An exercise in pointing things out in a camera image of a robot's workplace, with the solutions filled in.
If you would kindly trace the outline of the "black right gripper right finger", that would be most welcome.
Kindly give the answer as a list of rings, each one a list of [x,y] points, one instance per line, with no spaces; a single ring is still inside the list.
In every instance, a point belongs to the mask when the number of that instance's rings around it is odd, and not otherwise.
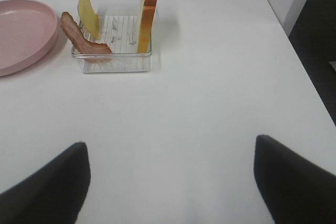
[[[335,175],[268,135],[256,138],[254,177],[275,223],[335,223]]]

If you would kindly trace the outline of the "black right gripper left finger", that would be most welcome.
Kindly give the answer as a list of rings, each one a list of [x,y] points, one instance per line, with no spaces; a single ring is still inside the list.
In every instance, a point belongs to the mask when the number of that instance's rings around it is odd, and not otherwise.
[[[1,193],[1,223],[75,223],[90,180],[87,146],[74,143]]]

